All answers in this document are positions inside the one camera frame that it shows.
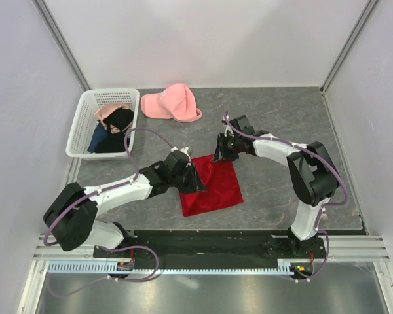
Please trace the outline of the red cloth napkin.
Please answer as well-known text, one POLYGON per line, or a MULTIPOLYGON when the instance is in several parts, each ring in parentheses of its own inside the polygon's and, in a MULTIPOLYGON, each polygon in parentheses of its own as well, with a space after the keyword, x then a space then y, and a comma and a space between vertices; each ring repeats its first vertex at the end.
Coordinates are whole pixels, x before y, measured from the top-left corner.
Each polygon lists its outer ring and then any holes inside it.
POLYGON ((232 162, 213 162, 213 155, 193 158, 206 191, 180 193, 184 217, 201 215, 240 205, 244 202, 232 162))

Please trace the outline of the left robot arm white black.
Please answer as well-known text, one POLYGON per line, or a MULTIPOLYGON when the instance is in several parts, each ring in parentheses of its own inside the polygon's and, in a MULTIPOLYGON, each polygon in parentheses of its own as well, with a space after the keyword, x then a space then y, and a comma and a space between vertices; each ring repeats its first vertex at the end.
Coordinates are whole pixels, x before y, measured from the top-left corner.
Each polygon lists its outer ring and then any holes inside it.
POLYGON ((182 194, 207 190, 184 150, 173 150, 165 160, 112 183, 89 187, 70 183, 43 216, 48 228, 43 243, 63 251, 93 245, 124 257, 131 248, 127 231, 118 222, 101 222, 97 217, 127 203, 164 194, 169 188, 182 194))

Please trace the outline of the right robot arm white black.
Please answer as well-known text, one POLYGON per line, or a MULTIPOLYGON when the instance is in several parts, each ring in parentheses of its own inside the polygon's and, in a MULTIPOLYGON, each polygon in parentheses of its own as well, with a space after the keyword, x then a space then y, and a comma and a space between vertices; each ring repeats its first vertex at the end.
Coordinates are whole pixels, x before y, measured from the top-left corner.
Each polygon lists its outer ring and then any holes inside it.
POLYGON ((304 256, 317 238, 319 215, 341 185, 328 150, 319 141, 294 143, 267 131, 255 131, 245 115, 232 120, 225 115, 222 123, 226 128, 217 136, 213 162, 233 162, 245 153, 288 168, 299 203, 286 247, 292 256, 304 256))

